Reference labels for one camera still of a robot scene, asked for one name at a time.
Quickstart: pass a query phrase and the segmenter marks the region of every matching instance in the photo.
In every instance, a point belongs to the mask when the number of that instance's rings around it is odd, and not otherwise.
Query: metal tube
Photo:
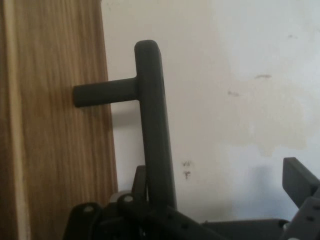
[[[73,88],[76,107],[131,101],[138,98],[136,78],[79,85]]]
[[[138,42],[134,51],[149,201],[176,208],[160,50],[147,40]]]

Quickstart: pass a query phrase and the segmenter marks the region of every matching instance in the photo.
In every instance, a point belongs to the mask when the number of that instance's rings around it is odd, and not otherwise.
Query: vertical bar
[[[161,53],[151,40],[134,51],[149,201],[176,208]]]

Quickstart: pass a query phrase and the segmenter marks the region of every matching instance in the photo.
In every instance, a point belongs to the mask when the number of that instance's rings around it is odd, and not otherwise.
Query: bolt
[[[287,228],[289,227],[290,222],[285,223],[282,227],[283,230],[287,230]]]
[[[128,196],[125,196],[124,199],[123,199],[126,203],[130,203],[134,200],[134,198],[130,195]]]
[[[92,212],[93,210],[94,210],[94,207],[88,205],[88,206],[86,206],[86,207],[83,209],[83,212],[84,212],[84,213],[90,213],[90,212]]]

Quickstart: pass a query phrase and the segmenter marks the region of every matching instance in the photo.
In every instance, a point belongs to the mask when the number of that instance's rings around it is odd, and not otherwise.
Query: wall stain
[[[228,95],[232,97],[239,97],[240,94],[236,91],[228,91]]]
[[[192,161],[191,160],[187,160],[187,161],[183,161],[182,162],[182,166],[184,167],[190,167],[192,164]]]
[[[183,175],[184,175],[185,179],[188,180],[188,178],[191,176],[191,172],[190,171],[183,171]]]
[[[319,129],[319,100],[297,85],[274,76],[268,81],[234,81],[232,86],[241,92],[237,101],[230,101],[221,89],[215,90],[216,100],[204,100],[208,102],[204,109],[211,107],[211,112],[207,119],[205,112],[199,113],[200,125],[211,128],[206,130],[210,141],[232,146],[254,143],[262,156],[270,157],[278,146],[304,149],[307,136]]]
[[[290,34],[290,35],[288,35],[288,39],[298,39],[298,37],[295,36],[295,35]]]
[[[271,77],[272,76],[269,74],[260,74],[260,75],[255,76],[254,79],[269,79]]]

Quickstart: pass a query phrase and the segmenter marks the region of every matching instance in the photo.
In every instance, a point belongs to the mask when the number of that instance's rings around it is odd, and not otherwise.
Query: dark gray handle
[[[152,40],[138,42],[134,52],[135,78],[75,86],[74,105],[139,100],[149,201],[176,208],[161,53]]]

